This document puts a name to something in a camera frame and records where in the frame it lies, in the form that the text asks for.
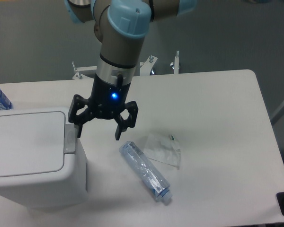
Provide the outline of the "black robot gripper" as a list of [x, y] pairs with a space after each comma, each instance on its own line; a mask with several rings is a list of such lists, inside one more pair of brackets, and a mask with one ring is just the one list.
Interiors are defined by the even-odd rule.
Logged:
[[[117, 87], [103, 81], [96, 74], [89, 99], [75, 94], [68, 112], [68, 121], [75, 125], [76, 137], [81, 137], [83, 125], [94, 118], [114, 119], [117, 123], [116, 140], [120, 140], [122, 132], [125, 132], [127, 128], [134, 128], [139, 109], [135, 101], [125, 103], [130, 85], [129, 83]], [[124, 110], [128, 112], [126, 119], [121, 115]]]

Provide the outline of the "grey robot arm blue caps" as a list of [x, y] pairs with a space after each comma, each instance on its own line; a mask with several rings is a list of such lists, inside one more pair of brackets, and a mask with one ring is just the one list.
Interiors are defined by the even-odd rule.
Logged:
[[195, 0], [67, 0], [65, 7], [75, 23], [94, 21], [101, 42], [91, 95], [74, 95], [68, 119], [81, 137], [83, 125], [93, 119], [115, 120], [118, 140], [135, 127], [138, 106], [127, 102], [144, 39], [151, 22], [192, 11]]

